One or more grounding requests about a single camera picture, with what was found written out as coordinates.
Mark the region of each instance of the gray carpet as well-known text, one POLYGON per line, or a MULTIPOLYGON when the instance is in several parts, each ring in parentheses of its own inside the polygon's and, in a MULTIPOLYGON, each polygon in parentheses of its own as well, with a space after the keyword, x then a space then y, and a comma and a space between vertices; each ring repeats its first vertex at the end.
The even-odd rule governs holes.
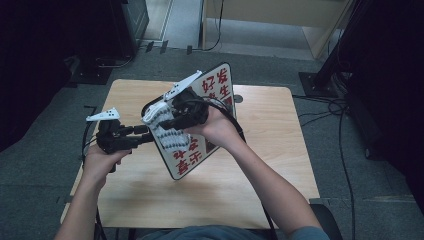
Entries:
MULTIPOLYGON (((64 199, 80 165, 84 105, 102 108, 115 79, 179 81, 197 69, 230 63, 235 84, 285 86, 303 95, 299 71, 317 72, 320 62, 224 53, 158 49, 114 69, 106 86, 63 88, 34 122, 26 136, 0 153, 0 239, 52 239, 59 228, 64 199)), ((327 104, 295 99, 298 114, 327 110, 327 104)), ((313 118, 304 116, 301 123, 313 118)), ((350 194, 339 153, 339 117, 302 128, 321 199, 334 214, 344 239, 352 239, 350 194)), ((356 216, 356 239, 424 239, 424 218, 404 177, 384 161, 364 157, 353 120, 344 116, 342 145, 351 179, 356 216)), ((108 229, 109 239, 114 230, 108 229)), ((120 239, 127 231, 121 230, 120 239)))

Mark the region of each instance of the sleeve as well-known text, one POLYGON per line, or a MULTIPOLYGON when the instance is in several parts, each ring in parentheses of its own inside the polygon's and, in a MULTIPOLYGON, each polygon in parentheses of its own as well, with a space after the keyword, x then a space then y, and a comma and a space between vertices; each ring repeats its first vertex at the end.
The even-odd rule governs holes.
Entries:
POLYGON ((303 227, 296 230, 290 240, 330 240, 328 235, 321 228, 317 227, 303 227))

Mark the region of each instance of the floor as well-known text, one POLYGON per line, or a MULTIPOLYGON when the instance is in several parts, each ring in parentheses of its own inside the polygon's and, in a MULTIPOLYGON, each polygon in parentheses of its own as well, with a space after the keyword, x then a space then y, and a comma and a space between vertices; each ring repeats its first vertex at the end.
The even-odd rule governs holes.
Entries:
MULTIPOLYGON (((202 0, 147 0, 150 23, 143 41, 144 45, 154 41, 161 46, 187 49, 201 48, 202 0)), ((319 59, 314 59, 300 26, 269 23, 253 23, 234 20, 207 19, 206 44, 213 52, 235 53, 255 56, 272 56, 299 60, 324 61, 340 36, 336 31, 330 39, 328 49, 319 59), (217 43, 219 30, 221 37, 217 43)))

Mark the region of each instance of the person's right hand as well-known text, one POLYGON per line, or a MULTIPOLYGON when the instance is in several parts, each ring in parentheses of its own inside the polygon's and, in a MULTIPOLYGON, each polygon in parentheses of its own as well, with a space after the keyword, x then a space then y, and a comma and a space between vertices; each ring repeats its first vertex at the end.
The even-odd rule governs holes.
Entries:
POLYGON ((187 128, 184 132, 200 134, 216 146, 227 150, 232 144, 242 141, 230 120, 214 107, 209 107, 208 120, 204 124, 187 128))

